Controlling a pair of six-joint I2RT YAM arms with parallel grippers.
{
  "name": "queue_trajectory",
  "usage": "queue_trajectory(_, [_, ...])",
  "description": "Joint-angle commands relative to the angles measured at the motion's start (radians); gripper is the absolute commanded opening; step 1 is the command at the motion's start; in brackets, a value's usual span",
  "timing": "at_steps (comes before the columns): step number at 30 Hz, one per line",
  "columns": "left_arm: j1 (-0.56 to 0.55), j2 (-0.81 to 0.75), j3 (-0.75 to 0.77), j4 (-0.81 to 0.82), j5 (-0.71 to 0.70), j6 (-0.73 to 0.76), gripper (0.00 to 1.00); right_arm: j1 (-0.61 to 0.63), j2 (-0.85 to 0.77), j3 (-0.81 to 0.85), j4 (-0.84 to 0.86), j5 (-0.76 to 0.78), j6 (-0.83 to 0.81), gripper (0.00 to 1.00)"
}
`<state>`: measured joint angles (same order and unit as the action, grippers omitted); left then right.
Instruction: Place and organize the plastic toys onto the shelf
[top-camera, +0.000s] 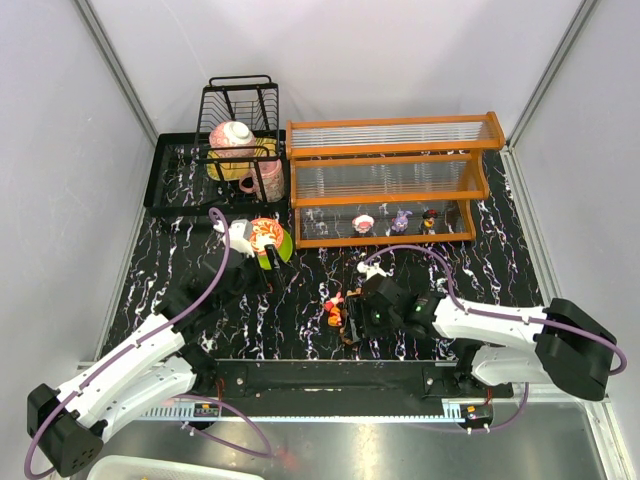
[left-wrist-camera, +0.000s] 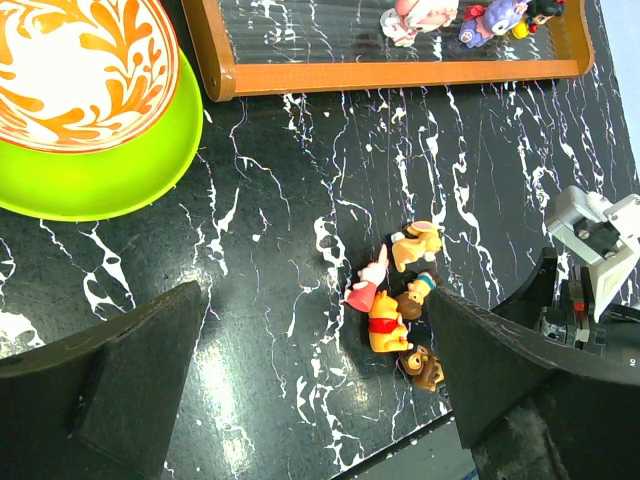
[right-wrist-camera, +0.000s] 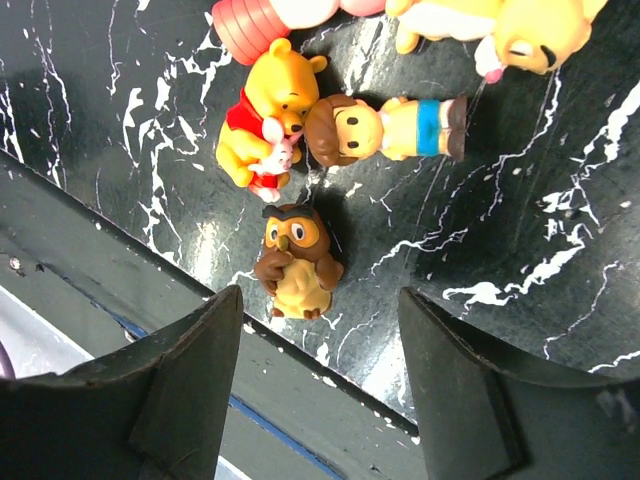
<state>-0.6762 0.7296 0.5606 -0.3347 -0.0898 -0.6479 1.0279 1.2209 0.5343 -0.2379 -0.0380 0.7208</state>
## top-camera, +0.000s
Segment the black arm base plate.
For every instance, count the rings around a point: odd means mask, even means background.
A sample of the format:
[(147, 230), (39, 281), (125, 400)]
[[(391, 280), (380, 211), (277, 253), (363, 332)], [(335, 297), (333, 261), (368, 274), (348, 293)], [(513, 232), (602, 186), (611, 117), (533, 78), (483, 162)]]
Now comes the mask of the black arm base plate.
[(245, 398), (270, 390), (395, 390), (419, 398), (511, 398), (511, 384), (488, 386), (451, 362), (400, 360), (232, 360), (197, 370), (194, 391)]

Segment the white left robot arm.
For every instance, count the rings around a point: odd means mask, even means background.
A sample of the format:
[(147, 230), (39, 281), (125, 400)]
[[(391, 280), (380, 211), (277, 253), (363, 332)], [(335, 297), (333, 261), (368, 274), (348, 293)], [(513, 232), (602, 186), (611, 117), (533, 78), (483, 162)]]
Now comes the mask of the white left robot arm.
[(24, 461), (41, 451), (52, 471), (70, 477), (93, 460), (118, 430), (154, 404), (184, 394), (219, 396), (226, 388), (197, 339), (215, 314), (246, 293), (263, 293), (267, 281), (247, 240), (230, 240), (216, 266), (207, 263), (169, 291), (118, 346), (71, 380), (41, 384), (27, 397)]

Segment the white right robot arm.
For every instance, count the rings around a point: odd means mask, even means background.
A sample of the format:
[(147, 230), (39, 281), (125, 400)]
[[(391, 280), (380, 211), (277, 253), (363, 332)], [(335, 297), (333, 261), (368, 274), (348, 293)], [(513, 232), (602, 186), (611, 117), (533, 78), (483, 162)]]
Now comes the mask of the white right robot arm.
[(552, 384), (582, 400), (601, 401), (617, 357), (617, 340), (574, 302), (507, 307), (460, 300), (436, 291), (412, 293), (376, 274), (339, 302), (347, 343), (404, 332), (471, 340), (464, 375), (486, 386)]

